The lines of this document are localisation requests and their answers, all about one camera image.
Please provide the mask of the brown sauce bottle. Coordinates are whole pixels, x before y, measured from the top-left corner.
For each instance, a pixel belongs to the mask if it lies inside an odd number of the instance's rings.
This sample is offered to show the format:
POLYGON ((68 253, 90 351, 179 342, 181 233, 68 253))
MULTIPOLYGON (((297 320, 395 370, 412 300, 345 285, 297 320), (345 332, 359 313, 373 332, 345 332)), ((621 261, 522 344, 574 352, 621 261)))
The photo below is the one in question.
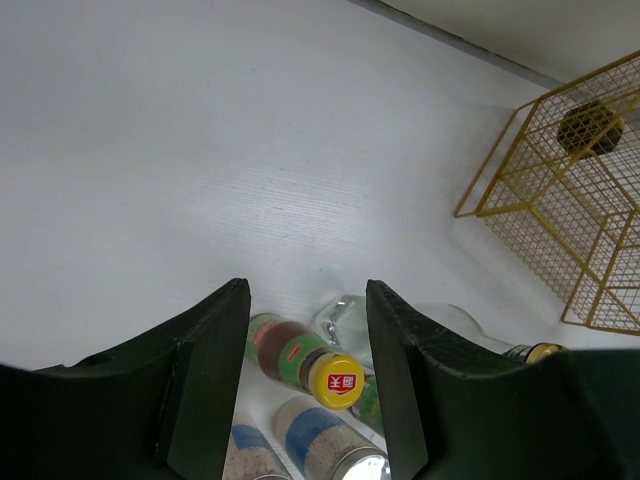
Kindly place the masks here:
POLYGON ((271 380, 328 409, 350 408, 364 390, 358 360, 329 345, 310 326, 277 314, 250 319, 245 356, 271 380))
POLYGON ((366 375, 363 391, 358 400, 349 408, 354 418, 381 437, 384 437, 382 412, 376 376, 366 375))

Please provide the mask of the brown sauce bottle near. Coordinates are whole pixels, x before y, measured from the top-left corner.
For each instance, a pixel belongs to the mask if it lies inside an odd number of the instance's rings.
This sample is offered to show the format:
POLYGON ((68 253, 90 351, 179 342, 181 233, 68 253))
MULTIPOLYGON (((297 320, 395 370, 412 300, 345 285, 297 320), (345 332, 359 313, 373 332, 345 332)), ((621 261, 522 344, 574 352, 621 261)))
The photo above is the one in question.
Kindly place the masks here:
POLYGON ((354 418, 381 437, 384 437, 382 412, 376 376, 366 375, 363 391, 358 400, 349 408, 354 418))

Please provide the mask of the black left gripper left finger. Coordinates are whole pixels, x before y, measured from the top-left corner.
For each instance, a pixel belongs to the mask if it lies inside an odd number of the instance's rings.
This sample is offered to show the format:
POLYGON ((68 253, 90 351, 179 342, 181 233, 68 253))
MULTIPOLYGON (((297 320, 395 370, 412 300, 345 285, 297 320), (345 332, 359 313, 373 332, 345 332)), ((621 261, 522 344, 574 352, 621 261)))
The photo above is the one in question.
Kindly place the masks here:
POLYGON ((2 477, 220 478, 249 313, 236 278, 73 366, 3 366, 2 477))

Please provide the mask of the glass oil bottle dark liquid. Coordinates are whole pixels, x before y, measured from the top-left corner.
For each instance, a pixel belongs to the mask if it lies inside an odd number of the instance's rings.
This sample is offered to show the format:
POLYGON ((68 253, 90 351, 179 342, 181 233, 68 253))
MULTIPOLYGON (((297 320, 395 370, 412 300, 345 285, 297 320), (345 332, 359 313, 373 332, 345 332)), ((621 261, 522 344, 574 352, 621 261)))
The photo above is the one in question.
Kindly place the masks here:
POLYGON ((633 82, 609 74, 573 84, 566 96, 576 104, 563 114, 555 131, 559 148, 581 158, 614 152, 628 131, 622 111, 636 90, 633 82))

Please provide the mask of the brown sauce bottle far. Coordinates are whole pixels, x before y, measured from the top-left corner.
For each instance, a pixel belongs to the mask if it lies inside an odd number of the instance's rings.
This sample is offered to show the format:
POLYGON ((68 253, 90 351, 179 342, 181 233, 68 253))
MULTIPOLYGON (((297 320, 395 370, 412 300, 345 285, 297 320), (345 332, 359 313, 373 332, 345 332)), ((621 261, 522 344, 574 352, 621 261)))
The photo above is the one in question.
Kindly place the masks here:
POLYGON ((329 345, 310 326, 277 314, 250 319, 245 356, 271 380, 328 409, 350 408, 364 390, 358 360, 329 345))

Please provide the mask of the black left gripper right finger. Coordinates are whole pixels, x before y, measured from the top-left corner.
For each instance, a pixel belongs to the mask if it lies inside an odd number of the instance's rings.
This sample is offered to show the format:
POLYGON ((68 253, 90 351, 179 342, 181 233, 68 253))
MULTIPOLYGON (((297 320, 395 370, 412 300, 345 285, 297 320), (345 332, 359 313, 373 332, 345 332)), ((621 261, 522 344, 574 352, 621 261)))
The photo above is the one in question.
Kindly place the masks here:
POLYGON ((639 353, 566 350, 532 364, 366 287, 369 338, 396 479, 635 479, 639 353))

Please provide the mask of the spice jar silver lid left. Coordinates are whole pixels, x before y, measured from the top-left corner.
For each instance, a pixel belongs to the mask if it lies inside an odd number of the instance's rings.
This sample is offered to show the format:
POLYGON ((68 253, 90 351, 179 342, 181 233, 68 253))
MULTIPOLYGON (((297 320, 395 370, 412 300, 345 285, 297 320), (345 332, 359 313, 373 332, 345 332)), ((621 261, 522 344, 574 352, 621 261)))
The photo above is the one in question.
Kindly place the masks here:
POLYGON ((222 479, 292 479, 271 444, 247 413, 236 413, 233 417, 222 479))

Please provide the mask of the spice jar silver lid right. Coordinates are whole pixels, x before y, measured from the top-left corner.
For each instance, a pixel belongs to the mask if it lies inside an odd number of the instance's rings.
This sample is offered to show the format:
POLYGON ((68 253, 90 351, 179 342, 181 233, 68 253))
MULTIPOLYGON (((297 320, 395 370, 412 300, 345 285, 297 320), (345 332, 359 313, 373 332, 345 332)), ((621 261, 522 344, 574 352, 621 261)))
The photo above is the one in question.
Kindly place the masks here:
POLYGON ((301 395, 273 419, 274 436, 306 479, 389 479, 387 454, 335 413, 301 395))

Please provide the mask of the spice jar silver lid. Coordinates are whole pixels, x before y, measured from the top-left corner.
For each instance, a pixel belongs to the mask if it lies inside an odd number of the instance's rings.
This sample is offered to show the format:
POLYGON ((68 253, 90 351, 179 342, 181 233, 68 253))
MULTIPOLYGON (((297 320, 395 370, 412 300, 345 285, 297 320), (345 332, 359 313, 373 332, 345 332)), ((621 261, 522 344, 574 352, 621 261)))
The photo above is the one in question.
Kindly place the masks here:
POLYGON ((387 454, 335 413, 301 395, 273 419, 274 436, 306 479, 389 479, 387 454))
POLYGON ((233 417, 222 479, 292 479, 271 444, 247 413, 236 413, 233 417))

